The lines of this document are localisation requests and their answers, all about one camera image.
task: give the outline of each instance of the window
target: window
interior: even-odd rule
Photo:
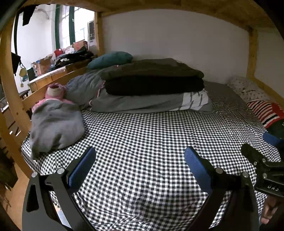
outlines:
[[[88,41],[88,22],[95,12],[79,7],[57,5],[55,13],[56,48],[66,48],[81,40]]]

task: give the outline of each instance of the hand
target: hand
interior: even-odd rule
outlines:
[[[260,218],[262,224],[267,224],[278,209],[280,200],[273,196],[267,196],[264,201],[264,206]]]

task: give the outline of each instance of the teal pillow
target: teal pillow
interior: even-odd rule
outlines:
[[[133,57],[131,54],[123,51],[114,51],[108,54],[104,54],[96,59],[92,60],[87,68],[94,69],[102,69],[106,67],[111,67],[113,65],[123,65],[126,63],[130,63]]]

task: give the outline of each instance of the red striped fabric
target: red striped fabric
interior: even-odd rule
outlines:
[[[284,111],[278,103],[255,99],[248,102],[247,106],[256,114],[265,128],[284,119]]]

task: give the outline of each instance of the silver bolt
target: silver bolt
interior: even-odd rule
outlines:
[[[247,172],[243,172],[243,176],[244,176],[245,178],[248,178],[248,177],[249,177],[249,174],[248,174]]]
[[[221,168],[216,168],[215,171],[216,171],[217,173],[219,173],[219,174],[222,174],[222,173],[223,173],[223,169],[221,169]]]
[[[57,170],[57,173],[58,173],[58,174],[62,174],[63,172],[65,172],[65,169],[64,169],[64,168],[60,168],[60,169]]]
[[[34,177],[36,177],[37,176],[37,172],[33,172],[32,173],[32,177],[34,178]]]

